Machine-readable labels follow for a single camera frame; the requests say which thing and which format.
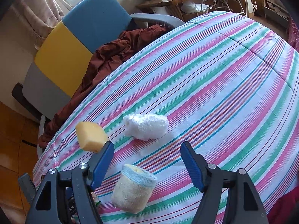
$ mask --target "rolled sock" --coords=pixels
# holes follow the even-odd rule
[[[152,173],[125,164],[114,187],[111,202],[121,210],[137,214],[146,207],[156,181]]]

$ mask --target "white plastic wrap bundle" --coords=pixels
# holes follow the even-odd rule
[[[157,114],[129,114],[123,118],[123,122],[125,136],[144,141],[164,136],[169,126],[167,117]]]

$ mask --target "striped tablecloth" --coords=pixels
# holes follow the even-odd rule
[[[207,162],[242,167],[269,211],[292,189],[299,165],[298,53],[263,25],[227,12],[200,16],[151,43],[100,83],[74,111],[34,168],[34,183],[56,167],[72,169],[91,153],[79,148],[75,125],[94,121],[115,145],[96,194],[104,223],[190,223],[202,194],[180,157],[188,140]],[[122,118],[156,113],[169,119],[158,140],[124,136]],[[156,175],[147,207],[138,214],[110,198],[125,163]],[[223,190],[216,223],[224,215]]]

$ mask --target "silver screw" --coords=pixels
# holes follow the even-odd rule
[[[216,165],[213,164],[213,163],[209,163],[209,164],[207,165],[207,167],[208,167],[209,169],[215,169],[215,168],[216,168]]]
[[[55,168],[51,168],[51,169],[48,171],[49,174],[53,174],[53,173],[55,173],[55,172],[56,172],[56,169],[55,169]]]
[[[240,168],[240,169],[239,169],[239,173],[242,174],[242,175],[244,175],[244,174],[246,174],[246,170],[243,169],[243,168]]]
[[[81,169],[87,168],[87,164],[85,162],[82,162],[79,164],[79,168]]]

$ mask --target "floor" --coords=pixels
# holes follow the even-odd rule
[[[271,29],[273,32],[275,32],[280,37],[282,37],[285,41],[288,41],[286,29],[284,27],[282,27],[280,24],[278,24],[275,21],[272,21],[270,19],[266,19],[265,17],[254,16],[253,13],[249,14],[249,17],[251,19],[253,19],[254,21],[257,21],[260,24],[264,25],[265,27]]]
[[[12,224],[25,223],[30,208],[18,185],[18,176],[28,173],[37,162],[38,124],[0,102],[0,206]]]

